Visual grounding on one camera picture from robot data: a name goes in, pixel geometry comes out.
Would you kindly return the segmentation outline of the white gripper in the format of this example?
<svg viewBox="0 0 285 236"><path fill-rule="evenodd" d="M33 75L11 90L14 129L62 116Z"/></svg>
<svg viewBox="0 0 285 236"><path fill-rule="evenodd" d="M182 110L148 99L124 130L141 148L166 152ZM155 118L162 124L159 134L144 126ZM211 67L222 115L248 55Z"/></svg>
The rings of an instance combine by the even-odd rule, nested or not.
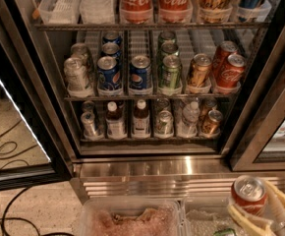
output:
<svg viewBox="0 0 285 236"><path fill-rule="evenodd" d="M230 204L227 210L233 220L250 236L285 236L285 194L269 181L264 181L268 204L278 225L275 233L271 230L272 220L250 214L237 204Z"/></svg>

